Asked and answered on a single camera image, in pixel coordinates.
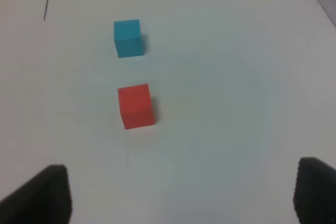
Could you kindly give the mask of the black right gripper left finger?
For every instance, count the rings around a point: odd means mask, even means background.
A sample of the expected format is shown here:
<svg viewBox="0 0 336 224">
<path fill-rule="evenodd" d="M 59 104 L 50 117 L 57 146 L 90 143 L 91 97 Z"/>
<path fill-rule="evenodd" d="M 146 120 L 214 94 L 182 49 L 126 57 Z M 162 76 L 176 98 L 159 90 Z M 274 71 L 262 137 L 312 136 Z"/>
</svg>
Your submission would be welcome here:
<svg viewBox="0 0 336 224">
<path fill-rule="evenodd" d="M 69 223 L 72 199 L 65 165 L 49 165 L 1 200 L 1 223 Z"/>
</svg>

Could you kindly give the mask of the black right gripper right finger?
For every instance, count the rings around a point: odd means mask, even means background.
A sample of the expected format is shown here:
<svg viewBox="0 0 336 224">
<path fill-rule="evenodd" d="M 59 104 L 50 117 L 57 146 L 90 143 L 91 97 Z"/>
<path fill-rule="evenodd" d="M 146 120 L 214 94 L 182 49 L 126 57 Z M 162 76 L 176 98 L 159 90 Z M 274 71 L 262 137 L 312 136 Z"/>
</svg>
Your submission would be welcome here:
<svg viewBox="0 0 336 224">
<path fill-rule="evenodd" d="M 335 223 L 335 169 L 315 157 L 301 158 L 293 206 L 299 223 Z"/>
</svg>

